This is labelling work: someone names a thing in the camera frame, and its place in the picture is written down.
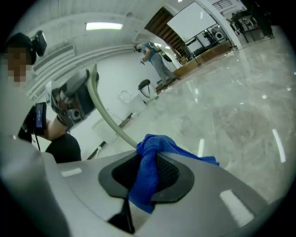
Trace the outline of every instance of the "black strap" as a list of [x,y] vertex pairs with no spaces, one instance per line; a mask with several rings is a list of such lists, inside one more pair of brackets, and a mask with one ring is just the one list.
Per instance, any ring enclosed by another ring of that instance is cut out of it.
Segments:
[[141,89],[139,89],[139,91],[140,91],[145,97],[150,98],[150,89],[149,89],[149,85],[147,85],[147,86],[148,86],[148,91],[149,91],[149,97],[148,97],[147,95],[145,95],[145,94],[142,92]]
[[40,146],[39,146],[39,142],[38,142],[38,138],[37,138],[36,134],[35,134],[35,138],[36,138],[36,142],[37,142],[37,145],[38,145],[38,149],[39,149],[39,151],[41,151],[40,150]]

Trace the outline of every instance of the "person in blue shirt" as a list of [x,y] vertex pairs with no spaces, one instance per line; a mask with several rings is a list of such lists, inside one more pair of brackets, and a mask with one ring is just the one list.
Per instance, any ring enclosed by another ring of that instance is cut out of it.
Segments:
[[178,79],[169,69],[167,69],[167,67],[164,65],[162,61],[161,55],[157,53],[155,49],[153,49],[153,47],[149,45],[149,43],[136,44],[134,48],[136,51],[143,52],[143,54],[145,55],[144,58],[142,59],[143,62],[146,62],[146,61],[151,62],[157,74],[162,79],[164,88],[167,87],[166,76],[168,76],[171,79]]

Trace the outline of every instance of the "blue cloth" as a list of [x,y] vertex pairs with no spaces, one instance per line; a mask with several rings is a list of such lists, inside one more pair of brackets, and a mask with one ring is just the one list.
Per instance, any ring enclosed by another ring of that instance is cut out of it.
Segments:
[[167,151],[219,166],[213,156],[198,158],[196,155],[181,149],[176,143],[164,135],[147,134],[145,139],[137,145],[137,152],[141,154],[141,163],[136,181],[129,192],[129,200],[145,212],[152,213],[151,197],[156,193],[158,184],[157,167],[154,161],[156,152]]
[[141,44],[141,50],[144,54],[146,54],[146,51],[145,51],[146,48],[151,50],[151,53],[150,53],[149,57],[147,58],[147,61],[151,62],[151,58],[154,56],[154,54],[157,54],[157,53],[148,43]]

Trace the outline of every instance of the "glossy floor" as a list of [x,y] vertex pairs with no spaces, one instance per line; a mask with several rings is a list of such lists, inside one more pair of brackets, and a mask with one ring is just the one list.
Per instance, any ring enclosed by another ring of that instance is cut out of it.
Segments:
[[[125,131],[137,142],[147,133],[165,134],[196,155],[215,156],[272,202],[296,168],[295,80],[294,52],[277,32],[178,82]],[[131,149],[118,138],[99,157]]]

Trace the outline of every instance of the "wooden platform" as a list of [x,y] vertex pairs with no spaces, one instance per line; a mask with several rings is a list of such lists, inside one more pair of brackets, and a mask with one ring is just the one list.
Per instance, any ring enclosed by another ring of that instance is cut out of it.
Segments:
[[200,64],[205,63],[219,55],[223,55],[231,49],[232,45],[229,40],[209,49],[208,51],[205,51],[201,55],[196,57],[195,59],[190,60],[187,64],[183,65],[179,69],[175,70],[173,74],[176,77],[182,77],[192,70],[198,68]]

